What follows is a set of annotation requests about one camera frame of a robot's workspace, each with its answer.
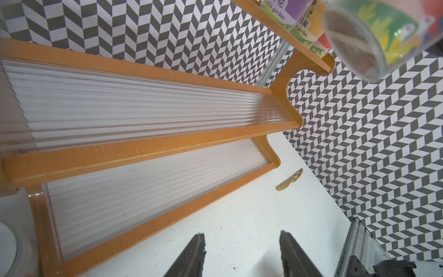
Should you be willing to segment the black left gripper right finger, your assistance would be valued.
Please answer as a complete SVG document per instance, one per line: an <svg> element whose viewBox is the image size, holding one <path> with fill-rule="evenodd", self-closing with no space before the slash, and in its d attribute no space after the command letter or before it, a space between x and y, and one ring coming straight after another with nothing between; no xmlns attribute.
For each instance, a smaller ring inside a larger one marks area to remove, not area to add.
<svg viewBox="0 0 443 277"><path fill-rule="evenodd" d="M279 243L284 277L322 277L317 267L289 232L281 231Z"/></svg>

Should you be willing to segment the orange seed container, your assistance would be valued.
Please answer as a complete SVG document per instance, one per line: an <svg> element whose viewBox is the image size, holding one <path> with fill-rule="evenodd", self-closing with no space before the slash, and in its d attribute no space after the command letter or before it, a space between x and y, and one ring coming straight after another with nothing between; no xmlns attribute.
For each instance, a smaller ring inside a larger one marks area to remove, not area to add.
<svg viewBox="0 0 443 277"><path fill-rule="evenodd" d="M310 49L324 33L323 16L327 6L327 1L312 1L290 31L292 36L308 49Z"/></svg>

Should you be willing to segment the red-label seed container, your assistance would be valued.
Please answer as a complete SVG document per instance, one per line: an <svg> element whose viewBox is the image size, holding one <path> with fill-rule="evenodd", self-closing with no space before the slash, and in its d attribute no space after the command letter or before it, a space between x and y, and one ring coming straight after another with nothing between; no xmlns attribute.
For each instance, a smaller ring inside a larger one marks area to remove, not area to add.
<svg viewBox="0 0 443 277"><path fill-rule="evenodd" d="M323 26L355 75L376 83L443 38L442 1L332 1Z"/></svg>

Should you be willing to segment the red seed container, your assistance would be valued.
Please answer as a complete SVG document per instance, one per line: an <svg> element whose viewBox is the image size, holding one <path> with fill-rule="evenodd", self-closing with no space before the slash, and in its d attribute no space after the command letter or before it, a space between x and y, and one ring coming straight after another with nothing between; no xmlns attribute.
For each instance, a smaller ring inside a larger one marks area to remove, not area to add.
<svg viewBox="0 0 443 277"><path fill-rule="evenodd" d="M316 54L319 58L324 58L330 51L331 44L327 39L325 33L323 33L310 48L310 51Z"/></svg>

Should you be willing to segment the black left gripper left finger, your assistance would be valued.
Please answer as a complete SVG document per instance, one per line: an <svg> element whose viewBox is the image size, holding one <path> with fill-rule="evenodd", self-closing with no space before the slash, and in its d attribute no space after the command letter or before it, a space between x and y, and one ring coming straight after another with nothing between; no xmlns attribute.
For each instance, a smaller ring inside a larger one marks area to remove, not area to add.
<svg viewBox="0 0 443 277"><path fill-rule="evenodd" d="M164 277L202 277L206 256L205 235L195 234Z"/></svg>

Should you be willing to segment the dark seed container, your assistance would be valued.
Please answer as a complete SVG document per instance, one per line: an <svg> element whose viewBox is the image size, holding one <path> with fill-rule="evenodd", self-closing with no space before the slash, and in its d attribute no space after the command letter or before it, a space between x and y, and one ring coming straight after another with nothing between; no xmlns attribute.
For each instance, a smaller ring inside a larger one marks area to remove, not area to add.
<svg viewBox="0 0 443 277"><path fill-rule="evenodd" d="M260 8L286 31L290 31L311 5L309 0L265 0Z"/></svg>

